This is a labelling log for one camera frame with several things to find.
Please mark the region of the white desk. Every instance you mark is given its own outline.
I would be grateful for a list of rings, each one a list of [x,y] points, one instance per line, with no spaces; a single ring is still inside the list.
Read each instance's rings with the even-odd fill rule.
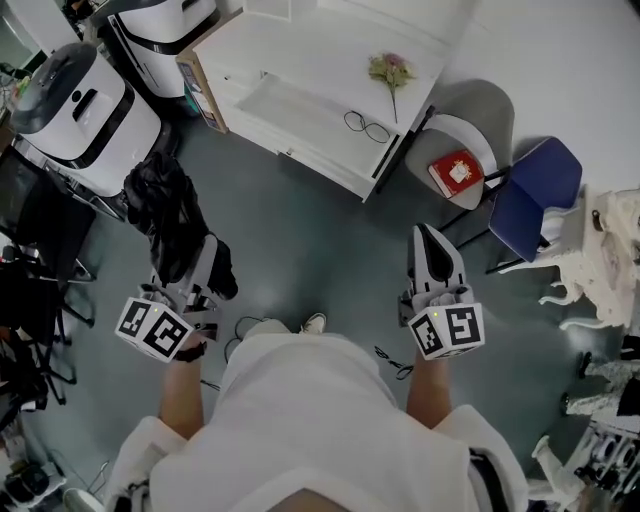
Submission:
[[[264,72],[392,128],[396,152],[425,114],[429,95],[479,0],[243,0],[194,51],[209,87],[223,71]],[[415,79],[396,92],[369,78],[369,58],[391,52]]]

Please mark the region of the grey upholstered chair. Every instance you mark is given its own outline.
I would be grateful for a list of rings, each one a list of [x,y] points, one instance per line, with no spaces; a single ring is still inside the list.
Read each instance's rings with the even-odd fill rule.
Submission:
[[[515,110],[500,87],[486,80],[465,81],[449,87],[427,111],[404,163],[436,195],[461,209],[439,229],[445,231],[493,198],[513,163]],[[483,177],[456,194],[447,195],[429,169],[437,161],[465,151],[479,165]]]

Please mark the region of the blue upholstered chair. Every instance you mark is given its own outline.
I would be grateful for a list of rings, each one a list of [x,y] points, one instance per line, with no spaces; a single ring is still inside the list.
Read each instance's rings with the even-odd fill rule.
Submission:
[[[581,178],[580,162],[555,137],[544,139],[513,164],[494,201],[488,228],[517,258],[487,270],[488,275],[531,263],[550,246],[542,234],[544,215],[573,208]]]

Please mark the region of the white drawer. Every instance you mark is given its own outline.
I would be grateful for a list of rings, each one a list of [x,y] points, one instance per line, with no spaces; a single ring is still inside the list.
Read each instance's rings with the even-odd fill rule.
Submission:
[[[401,141],[392,128],[272,74],[223,71],[211,87],[232,132],[309,167],[363,201]]]

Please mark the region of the person's right forearm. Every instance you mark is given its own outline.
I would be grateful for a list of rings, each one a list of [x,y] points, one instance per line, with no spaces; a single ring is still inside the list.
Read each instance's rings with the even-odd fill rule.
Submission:
[[[406,413],[426,428],[434,429],[452,410],[448,361],[425,360],[422,353],[417,351]]]

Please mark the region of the person's beige trousers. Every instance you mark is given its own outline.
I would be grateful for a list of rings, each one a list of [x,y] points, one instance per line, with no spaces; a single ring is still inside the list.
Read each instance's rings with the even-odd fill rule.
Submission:
[[[291,331],[286,327],[284,323],[277,319],[267,319],[259,321],[252,326],[243,336],[242,340],[246,341],[254,336],[263,334],[290,334]]]

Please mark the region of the pink and green flower bouquet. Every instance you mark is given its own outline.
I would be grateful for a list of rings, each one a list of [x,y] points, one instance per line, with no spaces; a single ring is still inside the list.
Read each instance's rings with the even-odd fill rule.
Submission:
[[[409,64],[395,53],[381,53],[369,58],[368,75],[371,80],[387,88],[391,97],[394,121],[397,122],[396,92],[415,79]]]

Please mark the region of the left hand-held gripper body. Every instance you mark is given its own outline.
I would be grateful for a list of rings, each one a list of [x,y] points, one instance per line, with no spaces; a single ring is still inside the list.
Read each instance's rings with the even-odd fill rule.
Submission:
[[[116,323],[114,333],[138,351],[162,362],[201,358],[217,338],[220,312],[215,298],[195,285],[139,286]]]

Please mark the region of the person's white shirt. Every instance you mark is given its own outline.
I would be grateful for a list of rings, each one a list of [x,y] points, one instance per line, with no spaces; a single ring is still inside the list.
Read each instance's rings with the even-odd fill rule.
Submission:
[[[123,443],[107,512],[526,512],[504,438],[471,406],[434,429],[401,410],[361,348],[335,335],[243,341],[210,421],[158,417]]]

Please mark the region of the white ornate carved table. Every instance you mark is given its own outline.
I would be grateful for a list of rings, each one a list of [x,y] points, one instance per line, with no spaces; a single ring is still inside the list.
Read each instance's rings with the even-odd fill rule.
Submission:
[[[559,269],[567,295],[558,304],[584,296],[595,306],[593,318],[567,318],[562,330],[628,328],[640,279],[640,188],[600,195],[585,190],[564,217],[560,238],[534,263]]]

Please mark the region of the rack of black white devices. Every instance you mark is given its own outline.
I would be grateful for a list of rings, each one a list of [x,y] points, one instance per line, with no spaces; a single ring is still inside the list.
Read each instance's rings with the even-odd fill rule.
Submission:
[[[574,474],[614,501],[640,490],[640,434],[591,421],[574,455]]]

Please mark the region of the white and black machine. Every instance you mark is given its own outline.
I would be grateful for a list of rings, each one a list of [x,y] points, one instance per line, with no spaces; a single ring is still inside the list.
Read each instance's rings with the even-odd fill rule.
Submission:
[[[59,48],[40,66],[10,123],[49,161],[102,197],[120,194],[162,131],[144,98],[83,42]]]
[[[216,0],[107,0],[94,14],[156,97],[184,96],[176,57],[220,19]]]

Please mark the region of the red book with gold trim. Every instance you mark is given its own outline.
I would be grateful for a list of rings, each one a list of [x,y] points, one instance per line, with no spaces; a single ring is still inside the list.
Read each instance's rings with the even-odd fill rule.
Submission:
[[[465,161],[473,168],[473,177],[457,184],[449,176],[449,171],[454,163],[459,160]],[[456,196],[484,179],[484,172],[480,163],[468,150],[458,150],[441,157],[428,167],[428,172],[446,198]]]

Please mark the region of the black office chair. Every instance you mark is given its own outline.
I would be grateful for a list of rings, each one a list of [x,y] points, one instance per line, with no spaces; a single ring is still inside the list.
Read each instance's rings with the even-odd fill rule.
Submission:
[[[17,259],[0,262],[0,327],[50,345],[68,285],[94,277],[79,264],[94,210],[15,148],[0,155],[0,234]]]

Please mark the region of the person's left forearm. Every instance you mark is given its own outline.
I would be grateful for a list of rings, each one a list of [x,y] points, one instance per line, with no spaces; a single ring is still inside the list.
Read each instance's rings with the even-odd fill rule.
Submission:
[[[191,439],[204,426],[200,358],[174,359],[167,365],[159,419],[183,439]]]

